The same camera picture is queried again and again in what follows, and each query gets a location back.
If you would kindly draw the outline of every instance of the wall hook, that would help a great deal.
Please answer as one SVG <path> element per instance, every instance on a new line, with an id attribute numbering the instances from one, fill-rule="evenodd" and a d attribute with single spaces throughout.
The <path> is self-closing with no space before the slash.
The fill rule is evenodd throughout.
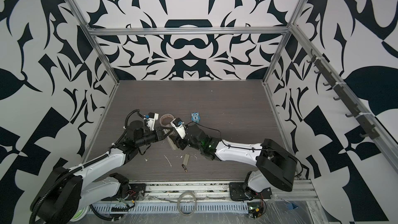
<path id="1" fill-rule="evenodd" d="M 312 58 L 311 58 L 309 61 L 307 61 L 307 62 L 308 62 L 308 63 L 311 63 L 312 61 L 315 61 L 315 59 L 316 59 L 316 56 L 313 55 Z"/>

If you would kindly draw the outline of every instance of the wood grain surface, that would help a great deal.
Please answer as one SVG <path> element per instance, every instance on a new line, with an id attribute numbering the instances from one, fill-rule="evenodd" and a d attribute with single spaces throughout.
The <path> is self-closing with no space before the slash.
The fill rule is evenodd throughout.
<path id="1" fill-rule="evenodd" d="M 137 108 L 141 114 L 156 112 L 159 117 L 170 113 L 185 123 L 191 121 L 191 112 L 199 112 L 200 124 L 220 130 L 223 139 L 254 144 L 271 138 L 283 146 L 260 80 L 121 81 L 89 159 L 102 155 L 120 137 L 126 115 Z M 138 119 L 134 114 L 129 122 Z M 202 129 L 210 136 L 219 136 Z M 190 154 L 188 172 L 181 166 L 186 153 Z M 255 170 L 244 163 L 207 160 L 191 147 L 174 151 L 167 141 L 160 141 L 153 143 L 143 156 L 138 154 L 106 175 L 118 172 L 130 180 L 143 181 L 242 180 Z"/>

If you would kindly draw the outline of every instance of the green circular object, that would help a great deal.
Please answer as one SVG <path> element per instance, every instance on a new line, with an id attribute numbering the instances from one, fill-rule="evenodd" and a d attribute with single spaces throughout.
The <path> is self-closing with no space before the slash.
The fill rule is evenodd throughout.
<path id="1" fill-rule="evenodd" d="M 75 222 L 81 220 L 87 214 L 89 208 L 90 206 L 87 206 L 77 211 L 70 221 Z"/>

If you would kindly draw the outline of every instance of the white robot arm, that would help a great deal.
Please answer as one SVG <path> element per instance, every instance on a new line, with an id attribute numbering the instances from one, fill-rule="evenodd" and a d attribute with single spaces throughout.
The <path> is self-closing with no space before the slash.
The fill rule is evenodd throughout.
<path id="1" fill-rule="evenodd" d="M 245 182 L 240 186 L 243 201 L 254 198 L 271 185 L 284 191 L 291 191 L 297 159 L 271 139 L 263 143 L 240 144 L 220 138 L 207 136 L 198 124 L 184 125 L 180 118 L 171 122 L 172 127 L 154 127 L 157 113 L 142 116 L 139 110 L 127 115 L 125 124 L 132 113 L 143 118 L 143 121 L 132 121 L 122 136 L 103 155 L 78 166 L 65 169 L 55 168 L 48 176 L 41 190 L 31 205 L 32 215 L 29 224 L 35 222 L 36 216 L 47 223 L 67 223 L 77 210 L 106 197 L 118 195 L 124 198 L 129 180 L 117 173 L 111 174 L 102 181 L 93 182 L 110 170 L 120 167 L 132 160 L 138 153 L 143 155 L 141 146 L 161 141 L 174 130 L 172 136 L 175 145 L 184 150 L 187 146 L 197 149 L 201 155 L 210 160 L 237 161 L 256 166 L 259 170 L 249 172 Z"/>

